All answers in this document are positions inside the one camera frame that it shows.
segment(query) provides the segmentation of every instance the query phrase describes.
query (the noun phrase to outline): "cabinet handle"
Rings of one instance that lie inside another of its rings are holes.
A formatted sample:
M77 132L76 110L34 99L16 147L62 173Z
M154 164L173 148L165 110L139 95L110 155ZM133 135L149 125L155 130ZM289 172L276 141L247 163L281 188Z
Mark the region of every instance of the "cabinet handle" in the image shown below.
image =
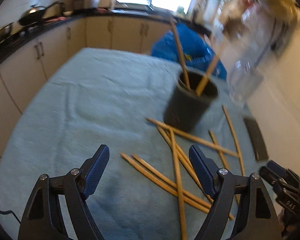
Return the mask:
M36 44L34 46L35 50L37 51L37 59L40 59L40 53L39 53L39 49L38 49L38 45Z
M149 31L149 25L146 24L146 27L145 27L145 36L146 37L148 36L148 31Z
M43 43L42 41L39 42L40 47L41 47L41 56L44 56L44 50L43 50Z
M68 40L71 40L72 36L71 36L71 28L67 27L68 30Z
M140 27L140 35L143 35L143 29L145 28L144 23L141 23L141 27Z
M111 25L112 25L112 21L109 20L108 21L108 32L111 32Z

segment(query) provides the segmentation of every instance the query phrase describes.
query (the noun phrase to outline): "black countertop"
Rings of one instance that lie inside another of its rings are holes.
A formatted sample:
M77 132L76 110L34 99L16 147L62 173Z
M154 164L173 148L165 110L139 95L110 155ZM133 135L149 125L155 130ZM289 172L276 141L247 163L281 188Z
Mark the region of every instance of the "black countertop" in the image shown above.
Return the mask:
M147 20L154 20L154 21L160 21L160 22L165 22L169 23L169 20L164 17L160 17L157 15L150 15L150 14L145 14L145 13L127 13L127 12L105 12L105 13L96 13L96 12L90 12L90 13L82 13L82 14L77 14L73 15L71 17L67 17L66 20L60 20L58 22L53 22L49 24L45 24L43 26L37 27L36 29L32 30L29 32L29 34L24 35L20 38L18 38L15 42L12 42L9 44L5 49L0 53L0 64L4 62L9 56L11 56L14 52L16 52L18 49L20 49L23 45L26 43L32 41L36 37L40 36L41 34L57 27L62 24L68 23L70 21L83 18L83 17L96 17L96 16L121 16L121 17L133 17L133 18L144 18ZM201 35L210 35L210 31L206 29L205 27L198 25L198 24L193 24L188 20L184 20L181 18L175 18L178 23L183 23L187 25L190 29L194 30L198 34Z

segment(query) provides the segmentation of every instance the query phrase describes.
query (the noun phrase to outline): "clear plastic container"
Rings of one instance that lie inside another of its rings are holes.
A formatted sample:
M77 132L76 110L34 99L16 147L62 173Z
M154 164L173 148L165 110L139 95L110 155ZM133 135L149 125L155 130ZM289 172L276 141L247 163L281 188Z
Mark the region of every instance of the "clear plastic container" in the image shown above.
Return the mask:
M249 62L235 63L235 67L229 75L228 86L231 100L243 107L248 98L264 80L263 74L257 69L250 67Z

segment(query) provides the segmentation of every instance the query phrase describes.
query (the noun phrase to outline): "wire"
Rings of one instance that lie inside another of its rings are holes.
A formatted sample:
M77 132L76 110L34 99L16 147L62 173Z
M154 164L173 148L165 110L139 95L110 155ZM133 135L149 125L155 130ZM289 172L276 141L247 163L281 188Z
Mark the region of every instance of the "wire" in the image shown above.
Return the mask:
M17 215L12 210L8 210L8 211L1 211L0 210L0 214L1 215L13 214L14 217L16 218L16 220L18 220L19 224L21 223L20 220L18 219Z
M274 23L273 23L273 28L272 28L272 32L271 32L271 35L270 35L270 39L267 42L267 44L266 44L265 48L263 49L263 51L261 52L260 56L258 57L257 61L255 62L254 67L257 67L259 65L259 63L262 60L263 56L265 55L266 51L270 47L273 36L274 36L274 31L275 31L275 26L276 25L277 25L277 19L274 18Z

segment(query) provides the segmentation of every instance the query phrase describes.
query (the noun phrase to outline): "wooden stick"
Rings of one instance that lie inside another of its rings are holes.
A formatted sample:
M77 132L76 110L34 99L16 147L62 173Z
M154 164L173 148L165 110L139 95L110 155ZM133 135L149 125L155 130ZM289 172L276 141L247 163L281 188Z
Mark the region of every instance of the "wooden stick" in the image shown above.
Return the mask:
M231 121L230 116L228 114L227 108L225 106L222 106L222 109L223 109L223 112L225 113L230 131L232 133L232 137L233 137L233 140L234 140L234 145L235 145L235 148L237 149L237 152L238 152L239 163L240 163L240 168L241 168L241 174L242 174L242 176L246 176L246 173L244 171L244 166L243 166L242 152L241 152L241 149L240 149L240 145L239 145L237 135L235 134L235 131L234 131L232 121Z
M126 160L132 167L134 167L137 171L139 171L142 175L144 175L146 178L148 178L149 180L151 180L153 183L155 183L156 185L158 185L160 188L164 189L165 191L169 192L171 195L178 197L178 193L176 190L174 190L173 188L169 187L168 185L166 185L165 183L163 183L161 180L157 179L154 175L152 175L151 173L149 173L148 171L146 171L143 167L141 167L138 163L136 163L134 160L132 160L128 155L124 154L124 153L120 153L121 157ZM183 197L184 201L189 204L190 206L203 211L205 213L209 212L209 209L198 204L197 202L191 200L190 198L184 196Z
M185 206L184 206L183 193L182 193L183 188L182 188L182 181L181 181L181 174L180 174L180 165L179 165L179 159L177 155L176 140L174 137L174 133L171 129L170 129L170 134L171 134L171 144L172 144L173 166L174 166L174 173L175 173L177 193L178 193L181 240L186 240L187 239L186 215L185 215Z
M218 53L214 54L214 57L211 60L209 66L208 66L208 68L206 70L205 75L202 77L202 79L200 80L197 88L195 89L195 93L198 96L201 96L202 92L204 91L204 89L205 89L205 87L206 87L206 85L207 85L207 83L208 83L208 81L210 79L211 74L213 73L216 65L219 62L219 59L220 59L219 55L221 54L221 52L222 52L222 50L223 50L223 48L224 48L225 45L226 45L226 42L223 41L222 44L221 44L221 46L220 46L220 49L219 49Z
M171 143L171 139L169 138L169 136L167 135L167 133L159 126L157 126L157 129L159 131L159 133L162 135L162 137L165 139L165 141L167 142L167 144L170 146L170 148L172 149L172 143ZM204 190L202 189L201 183L197 177L197 175L195 174L193 168L190 167L190 165L188 164L188 162L186 161L186 159L189 158L186 156L186 154L184 153L185 156L183 156L180 151L178 151L178 147L177 147L177 154L178 154L178 158L180 160L180 162L182 163L182 165L184 166L184 168L186 169L186 171L189 173L189 175L192 177L192 179L194 180L194 182L198 185L198 187L202 190L202 192L204 193L204 195L207 197L207 199L212 203L213 199L207 195Z
M196 143L201 143L201 144L203 144L203 145L205 145L207 147L210 147L210 148L215 149L215 150L220 150L223 153L227 153L227 154L229 154L231 156L234 156L234 157L238 158L238 154L237 153L235 153L235 152L233 152L233 151L231 151L231 150L229 150L227 148L223 148L223 147L221 147L219 145L215 145L214 143L211 143L209 141L201 139L201 138L199 138L197 136L194 136L192 134L183 132L183 131L181 131L181 130L179 130L177 128L174 128L174 127L172 127L172 126L170 126L168 124L165 124L163 122L159 122L157 120L154 120L154 119L151 119L151 118L148 118L148 117L146 117L146 120L149 121L149 122L151 122L151 123L153 123L153 124L155 124L155 125L157 125L157 126L160 126L161 128L164 128L164 129L167 129L167 130L172 129L175 134L177 134L179 136L182 136L182 137L184 137L184 138L186 138L188 140L194 141Z
M151 171L154 175L156 175L159 179L163 180L165 183L167 183L169 186L173 187L174 189L177 189L177 184L175 184L172 180L168 179L166 176L164 176L162 173L157 171L154 167L152 167L150 164L148 164L146 161L141 159L140 157L136 155L132 155L132 158L134 158L137 162L139 162L142 166L147 168L149 171ZM187 196L188 198L192 199L193 201L198 202L200 205L205 206L207 208L211 207L211 204L208 202L205 202L204 200L196 197L192 193L186 190L182 190L183 195Z
M187 71L187 68L186 68L185 55L183 54L183 50L182 50L178 30L177 30L176 24L175 24L175 19L170 18L170 24L171 24L172 32L173 32L173 35L174 35L174 39L176 40L176 45L177 45L177 50L178 50L178 55L179 55L179 61L180 61L180 65L182 67L186 87L190 91L190 82L189 82L188 71Z
M218 145L218 141L217 141L217 138L216 136L214 135L213 131L212 130L209 130L209 135L211 137L211 140L213 141L214 144ZM219 156L220 156L220 159L221 159L221 162L223 164L223 167L226 168L228 171L230 170L230 167L229 167L229 164L223 154L222 151L218 151L219 153ZM239 195L235 195L235 199L237 201L237 204L239 205L239 202L240 202L240 196Z

